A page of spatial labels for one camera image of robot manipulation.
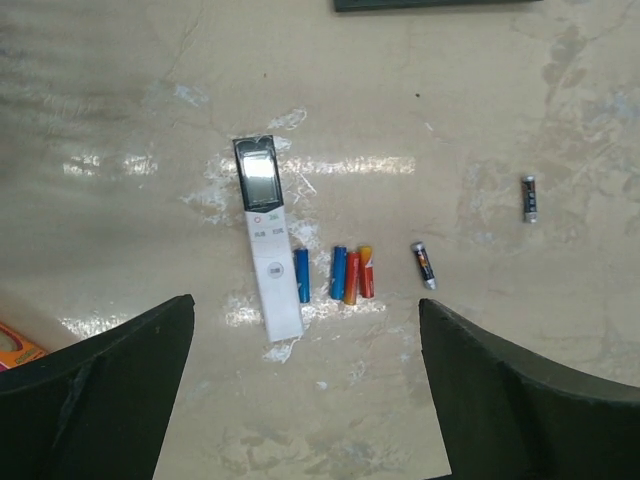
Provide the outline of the white remote control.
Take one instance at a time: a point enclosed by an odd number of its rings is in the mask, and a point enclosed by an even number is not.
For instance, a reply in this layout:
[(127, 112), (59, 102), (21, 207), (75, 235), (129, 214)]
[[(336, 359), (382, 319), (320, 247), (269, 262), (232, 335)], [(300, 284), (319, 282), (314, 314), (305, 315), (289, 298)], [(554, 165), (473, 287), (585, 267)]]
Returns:
[(300, 337), (304, 325), (274, 139), (239, 138), (233, 149), (268, 339)]

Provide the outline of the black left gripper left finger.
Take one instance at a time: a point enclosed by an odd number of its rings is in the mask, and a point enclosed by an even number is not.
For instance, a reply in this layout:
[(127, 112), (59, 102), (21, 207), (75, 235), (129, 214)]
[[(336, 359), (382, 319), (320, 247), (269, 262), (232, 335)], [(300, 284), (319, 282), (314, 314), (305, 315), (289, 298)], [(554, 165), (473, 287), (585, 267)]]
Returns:
[(189, 354), (192, 296), (1, 371), (4, 479), (153, 477)]

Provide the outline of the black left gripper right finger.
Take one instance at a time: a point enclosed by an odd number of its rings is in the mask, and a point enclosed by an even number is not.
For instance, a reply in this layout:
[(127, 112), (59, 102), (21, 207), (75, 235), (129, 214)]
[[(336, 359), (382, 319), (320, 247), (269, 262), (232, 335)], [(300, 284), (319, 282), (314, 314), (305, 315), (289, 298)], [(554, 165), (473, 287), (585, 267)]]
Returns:
[(422, 355), (452, 479), (636, 479), (639, 390), (419, 303)]

